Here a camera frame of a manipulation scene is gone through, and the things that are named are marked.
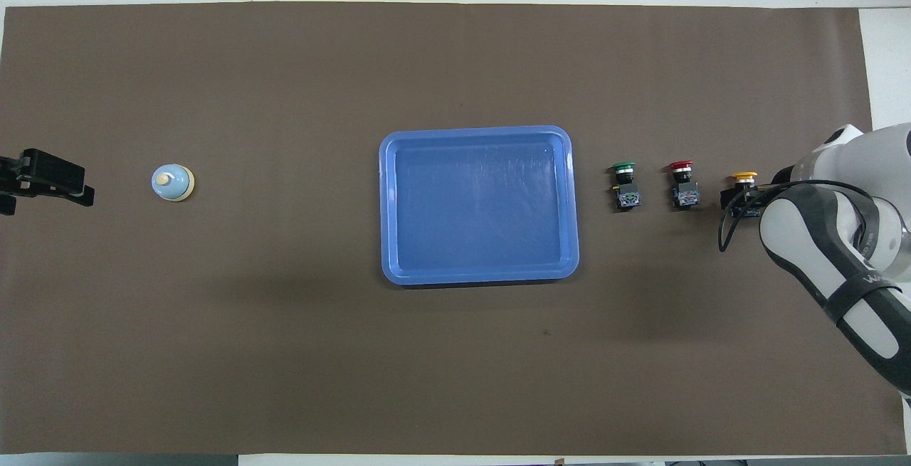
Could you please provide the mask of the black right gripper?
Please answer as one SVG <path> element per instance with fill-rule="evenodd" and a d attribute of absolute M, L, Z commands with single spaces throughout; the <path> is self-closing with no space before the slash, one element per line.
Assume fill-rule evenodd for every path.
<path fill-rule="evenodd" d="M 778 186 L 793 181 L 794 165 L 784 167 L 772 177 L 771 185 Z M 756 218 L 762 215 L 767 206 L 767 194 L 764 191 L 749 191 L 746 194 L 746 217 Z M 720 191 L 720 208 L 725 213 L 739 213 L 743 207 L 743 187 L 733 186 Z"/>

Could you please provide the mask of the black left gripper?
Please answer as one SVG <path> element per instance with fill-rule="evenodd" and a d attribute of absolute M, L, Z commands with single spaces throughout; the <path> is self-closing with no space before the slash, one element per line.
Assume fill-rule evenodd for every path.
<path fill-rule="evenodd" d="M 95 203 L 95 189 L 85 185 L 85 169 L 41 149 L 24 149 L 17 158 L 3 157 L 1 167 L 1 216 L 16 213 L 15 196 L 50 196 L 82 207 Z"/>

